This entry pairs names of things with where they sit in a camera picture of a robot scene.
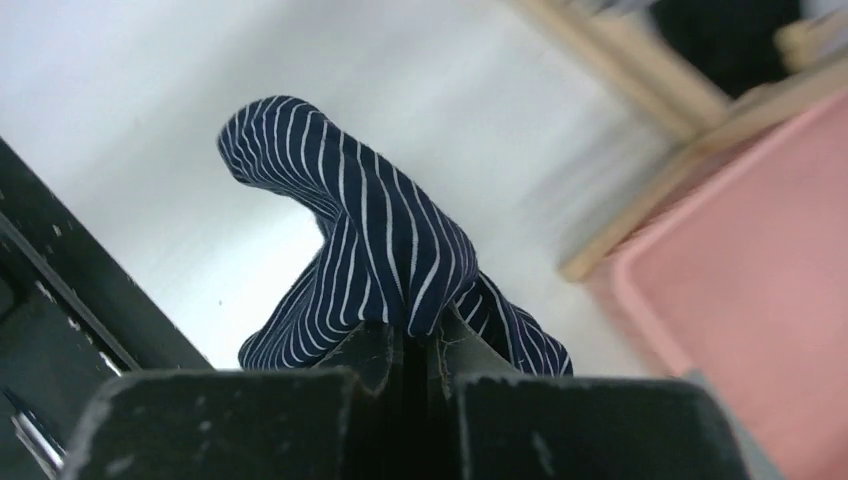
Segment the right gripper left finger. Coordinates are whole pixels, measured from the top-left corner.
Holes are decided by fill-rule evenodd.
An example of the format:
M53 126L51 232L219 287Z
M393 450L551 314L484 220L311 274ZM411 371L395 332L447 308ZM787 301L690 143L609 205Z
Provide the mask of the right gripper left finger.
M94 394L64 479L378 479L398 337L358 326L323 361L279 371L149 370Z

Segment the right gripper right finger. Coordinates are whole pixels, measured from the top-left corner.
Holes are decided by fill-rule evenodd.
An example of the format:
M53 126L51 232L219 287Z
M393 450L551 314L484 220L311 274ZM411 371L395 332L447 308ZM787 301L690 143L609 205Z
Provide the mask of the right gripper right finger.
M537 377L446 314L427 347L441 479L746 479L731 425L676 379Z

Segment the navy striped underwear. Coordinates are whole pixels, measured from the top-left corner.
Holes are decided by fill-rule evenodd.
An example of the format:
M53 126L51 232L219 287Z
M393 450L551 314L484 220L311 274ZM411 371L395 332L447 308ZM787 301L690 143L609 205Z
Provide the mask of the navy striped underwear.
M313 366L367 322L426 338L449 315L521 372L572 374L566 348L480 269L463 229L316 106L284 95L253 101L226 121L217 148L238 183L305 207L322 237L241 345L242 368Z

